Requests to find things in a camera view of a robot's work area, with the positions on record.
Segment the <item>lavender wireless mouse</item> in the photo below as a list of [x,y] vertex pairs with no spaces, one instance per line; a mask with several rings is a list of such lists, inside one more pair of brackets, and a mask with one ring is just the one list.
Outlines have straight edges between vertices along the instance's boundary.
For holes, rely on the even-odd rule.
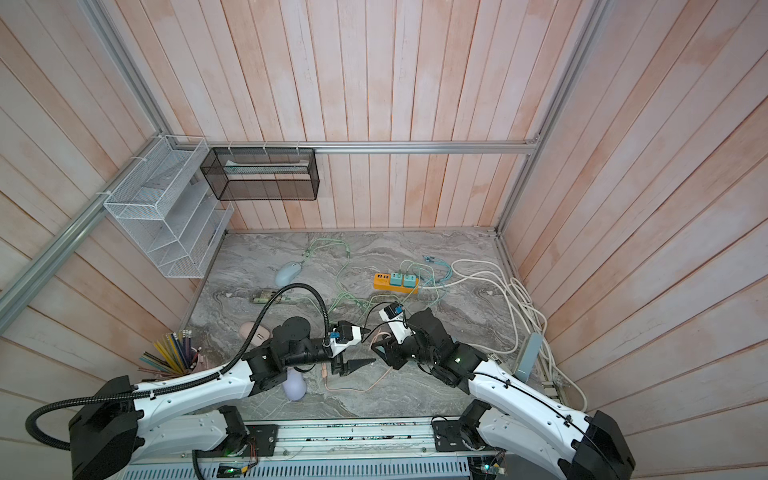
[[287,378],[282,384],[287,399],[291,402],[300,401],[307,392],[307,385],[303,373],[290,368],[287,371]]

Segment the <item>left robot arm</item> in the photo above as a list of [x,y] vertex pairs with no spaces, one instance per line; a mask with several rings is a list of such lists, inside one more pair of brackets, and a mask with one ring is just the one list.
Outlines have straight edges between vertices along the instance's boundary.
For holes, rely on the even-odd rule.
[[183,415],[231,400],[255,396],[284,383],[291,369],[328,363],[346,376],[370,364],[345,361],[344,351],[362,343],[368,329],[348,321],[332,323],[319,292],[304,283],[288,290],[309,292],[318,302],[324,334],[311,335],[309,322],[291,317],[259,346],[252,340],[256,320],[244,343],[226,364],[172,380],[133,384],[114,378],[90,397],[46,404],[29,414],[26,432],[36,441],[70,454],[75,479],[106,479],[150,448],[153,429]]

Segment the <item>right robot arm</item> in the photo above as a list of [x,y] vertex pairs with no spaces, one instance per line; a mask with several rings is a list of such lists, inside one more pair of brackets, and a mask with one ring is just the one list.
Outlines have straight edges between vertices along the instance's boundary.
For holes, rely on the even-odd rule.
[[406,315],[392,303],[379,312],[388,337],[372,350],[392,369],[414,361],[472,396],[456,424],[461,444],[520,456],[558,479],[628,479],[636,461],[608,414],[564,406],[507,373],[479,349],[452,339],[431,309]]

